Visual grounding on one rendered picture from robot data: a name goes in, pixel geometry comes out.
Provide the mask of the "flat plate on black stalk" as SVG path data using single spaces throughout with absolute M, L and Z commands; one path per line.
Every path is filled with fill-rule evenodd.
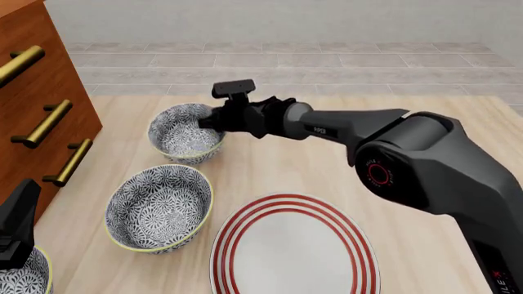
M 253 80 L 235 80 L 216 82 L 212 86 L 211 95 L 214 99 L 227 98 L 238 102 L 248 102 L 248 94 L 256 90 Z

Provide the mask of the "white plate with red rings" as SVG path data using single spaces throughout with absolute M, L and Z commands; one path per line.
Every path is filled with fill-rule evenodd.
M 274 193 L 233 212 L 209 260 L 213 294 L 381 294 L 363 230 L 332 203 Z

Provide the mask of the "wooden cabinet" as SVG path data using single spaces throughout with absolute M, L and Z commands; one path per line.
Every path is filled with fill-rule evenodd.
M 74 152 L 68 144 L 94 141 L 102 124 L 44 0 L 0 0 L 0 66 L 11 60 L 10 53 L 32 46 L 46 55 L 0 88 L 0 204 L 30 178 L 41 187 L 35 214 L 41 217 L 60 189 L 42 178 L 60 172 Z M 70 100 L 72 109 L 39 147 L 11 143 L 12 136 L 28 135 L 48 115 L 44 105 L 63 100 Z

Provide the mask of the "large patterned black-white bowl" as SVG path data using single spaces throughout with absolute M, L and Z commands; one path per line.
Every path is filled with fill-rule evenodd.
M 166 254 L 188 244 L 211 214 L 214 193 L 195 168 L 166 164 L 125 180 L 105 208 L 105 231 L 123 249 Z

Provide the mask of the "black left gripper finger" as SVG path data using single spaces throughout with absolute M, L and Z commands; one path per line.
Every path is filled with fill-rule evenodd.
M 34 239 L 34 219 L 41 187 L 24 179 L 0 205 L 0 236 Z

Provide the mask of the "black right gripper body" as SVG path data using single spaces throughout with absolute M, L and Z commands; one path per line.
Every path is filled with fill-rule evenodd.
M 259 102 L 227 100 L 219 112 L 219 131 L 247 132 L 257 139 L 269 134 L 264 109 L 270 99 Z

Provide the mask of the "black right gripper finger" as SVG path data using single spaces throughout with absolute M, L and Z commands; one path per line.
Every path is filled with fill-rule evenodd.
M 209 117 L 198 120 L 200 129 L 213 129 L 214 131 L 224 131 L 220 114 L 211 114 Z

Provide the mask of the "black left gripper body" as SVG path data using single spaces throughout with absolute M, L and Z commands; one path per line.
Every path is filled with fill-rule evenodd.
M 33 249 L 33 237 L 19 240 L 0 235 L 0 270 L 21 269 Z

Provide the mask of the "small patterned black-white bowl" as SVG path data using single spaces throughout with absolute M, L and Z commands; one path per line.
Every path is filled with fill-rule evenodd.
M 195 166 L 208 161 L 220 151 L 226 137 L 224 132 L 199 127 L 199 120 L 211 113 L 211 106 L 196 103 L 165 109 L 150 122 L 149 141 L 175 163 Z

